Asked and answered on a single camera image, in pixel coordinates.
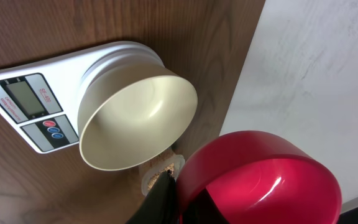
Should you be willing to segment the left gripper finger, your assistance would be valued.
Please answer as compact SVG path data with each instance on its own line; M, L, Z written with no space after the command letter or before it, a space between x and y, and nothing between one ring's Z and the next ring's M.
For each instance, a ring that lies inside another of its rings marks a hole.
M177 222L176 182L170 170L162 172L139 209L127 224L173 224Z

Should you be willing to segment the red measuring scoop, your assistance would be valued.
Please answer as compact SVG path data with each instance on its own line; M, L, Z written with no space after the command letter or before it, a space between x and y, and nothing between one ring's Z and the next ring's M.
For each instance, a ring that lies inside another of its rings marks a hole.
M177 178L180 223L336 223L334 175L263 131L225 134L192 154Z

